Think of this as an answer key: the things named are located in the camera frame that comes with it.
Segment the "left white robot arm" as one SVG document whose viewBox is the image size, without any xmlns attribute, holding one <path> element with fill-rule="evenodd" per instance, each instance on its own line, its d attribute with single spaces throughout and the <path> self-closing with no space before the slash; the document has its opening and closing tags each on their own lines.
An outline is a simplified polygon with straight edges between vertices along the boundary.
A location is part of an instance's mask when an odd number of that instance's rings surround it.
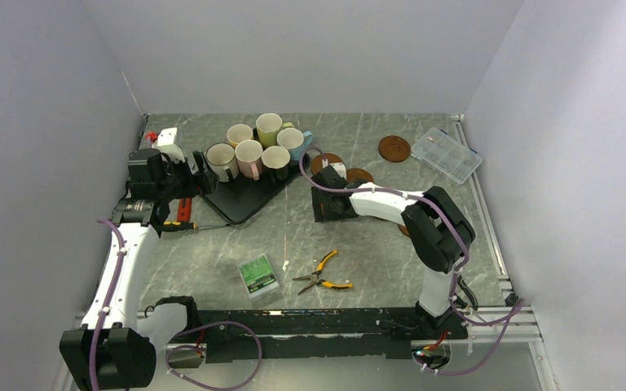
<svg viewBox="0 0 626 391">
<path fill-rule="evenodd" d="M 170 202 L 214 192 L 218 176 L 200 151 L 175 160 L 156 148 L 130 153 L 128 172 L 126 193 L 102 220 L 112 243 L 94 300 L 80 326 L 60 338 L 60 353 L 80 390 L 149 386 L 170 340 L 195 340 L 202 328 L 190 297 L 161 299 L 143 319 L 139 298 Z"/>
</svg>

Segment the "green mug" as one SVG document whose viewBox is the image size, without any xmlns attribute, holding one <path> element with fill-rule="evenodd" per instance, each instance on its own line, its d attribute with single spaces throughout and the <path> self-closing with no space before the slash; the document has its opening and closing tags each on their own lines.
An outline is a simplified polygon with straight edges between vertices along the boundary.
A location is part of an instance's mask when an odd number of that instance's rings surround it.
<svg viewBox="0 0 626 391">
<path fill-rule="evenodd" d="M 263 113 L 256 122 L 258 141 L 264 149 L 277 144 L 277 136 L 283 129 L 293 128 L 292 122 L 284 122 L 279 114 Z"/>
</svg>

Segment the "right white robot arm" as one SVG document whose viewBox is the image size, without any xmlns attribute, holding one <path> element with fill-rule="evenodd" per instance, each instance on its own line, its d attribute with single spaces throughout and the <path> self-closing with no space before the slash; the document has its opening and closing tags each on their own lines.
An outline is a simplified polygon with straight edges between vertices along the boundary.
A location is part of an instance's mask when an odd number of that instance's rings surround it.
<svg viewBox="0 0 626 391">
<path fill-rule="evenodd" d="M 417 329 L 435 338 L 456 312 L 456 289 L 470 258 L 475 231 L 452 198 L 441 187 L 428 191 L 401 191 L 374 182 L 348 182 L 328 166 L 310 175 L 302 165 L 288 165 L 311 184 L 317 222 L 375 217 L 407 229 L 414 252 L 424 266 Z"/>
</svg>

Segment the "brown wooden coaster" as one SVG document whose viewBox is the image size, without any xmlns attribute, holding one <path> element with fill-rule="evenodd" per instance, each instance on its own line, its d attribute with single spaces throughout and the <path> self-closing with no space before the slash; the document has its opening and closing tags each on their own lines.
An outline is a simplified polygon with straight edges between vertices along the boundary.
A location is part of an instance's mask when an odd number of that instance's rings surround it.
<svg viewBox="0 0 626 391">
<path fill-rule="evenodd" d="M 409 237 L 408 229 L 406 226 L 398 225 L 398 228 L 403 235 Z"/>
<path fill-rule="evenodd" d="M 332 163 L 342 163 L 343 160 L 340 156 L 335 155 L 333 153 L 326 153 L 325 157 L 328 160 L 329 164 Z M 321 155 L 315 156 L 310 164 L 311 175 L 317 174 L 323 168 L 323 157 Z"/>
<path fill-rule="evenodd" d="M 408 141 L 397 135 L 388 135 L 378 143 L 378 153 L 389 162 L 399 163 L 411 155 L 411 146 Z"/>
<path fill-rule="evenodd" d="M 348 182 L 374 182 L 373 176 L 365 169 L 350 168 L 346 171 L 346 180 Z"/>
</svg>

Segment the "blue mug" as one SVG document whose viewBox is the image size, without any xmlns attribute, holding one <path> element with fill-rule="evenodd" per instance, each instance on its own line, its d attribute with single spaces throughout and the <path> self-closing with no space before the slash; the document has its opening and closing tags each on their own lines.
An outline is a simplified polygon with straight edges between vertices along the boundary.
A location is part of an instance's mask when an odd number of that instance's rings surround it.
<svg viewBox="0 0 626 391">
<path fill-rule="evenodd" d="M 289 152 L 291 161 L 300 161 L 312 140 L 312 132 L 296 128 L 282 129 L 277 135 L 277 144 Z"/>
</svg>

